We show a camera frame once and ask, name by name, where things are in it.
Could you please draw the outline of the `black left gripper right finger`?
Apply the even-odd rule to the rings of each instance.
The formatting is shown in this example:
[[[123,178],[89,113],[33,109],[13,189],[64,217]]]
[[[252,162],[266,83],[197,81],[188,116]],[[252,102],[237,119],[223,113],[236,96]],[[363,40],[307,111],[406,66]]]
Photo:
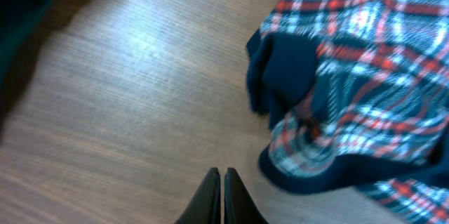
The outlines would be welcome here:
[[[227,169],[224,183],[224,221],[226,224],[268,224],[256,207],[236,169]]]

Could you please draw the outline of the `red blue plaid garment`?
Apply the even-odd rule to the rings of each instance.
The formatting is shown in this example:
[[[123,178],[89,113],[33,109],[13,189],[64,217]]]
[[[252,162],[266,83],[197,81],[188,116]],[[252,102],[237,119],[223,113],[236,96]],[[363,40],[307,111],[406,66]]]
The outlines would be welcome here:
[[[279,0],[247,51],[273,184],[448,222],[448,0]]]

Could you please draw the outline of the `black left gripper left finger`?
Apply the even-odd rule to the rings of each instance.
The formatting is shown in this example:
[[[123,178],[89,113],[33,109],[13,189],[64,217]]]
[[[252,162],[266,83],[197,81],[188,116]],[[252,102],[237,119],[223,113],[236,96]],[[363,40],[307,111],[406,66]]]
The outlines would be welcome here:
[[[175,224],[220,224],[220,173],[216,167],[208,170],[187,208]]]

